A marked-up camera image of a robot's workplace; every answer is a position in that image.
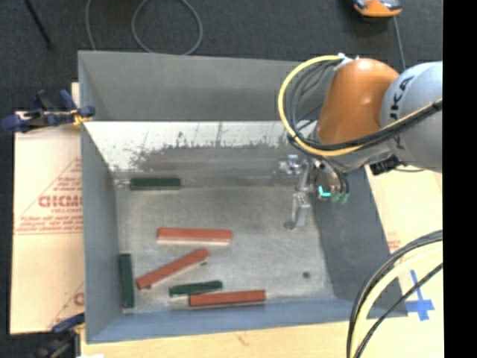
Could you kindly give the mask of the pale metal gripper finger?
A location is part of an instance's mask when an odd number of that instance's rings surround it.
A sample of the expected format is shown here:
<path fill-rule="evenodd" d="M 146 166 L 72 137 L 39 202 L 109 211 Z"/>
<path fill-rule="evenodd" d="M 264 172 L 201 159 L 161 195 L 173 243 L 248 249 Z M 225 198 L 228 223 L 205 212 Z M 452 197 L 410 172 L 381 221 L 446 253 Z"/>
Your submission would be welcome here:
<path fill-rule="evenodd" d="M 297 154 L 289 154 L 285 159 L 279 160 L 278 170 L 286 175 L 299 175 L 302 164 Z"/>
<path fill-rule="evenodd" d="M 306 192 L 295 192 L 292 195 L 291 216 L 285 223 L 285 228 L 295 230 L 306 226 L 310 208 L 308 194 Z"/>

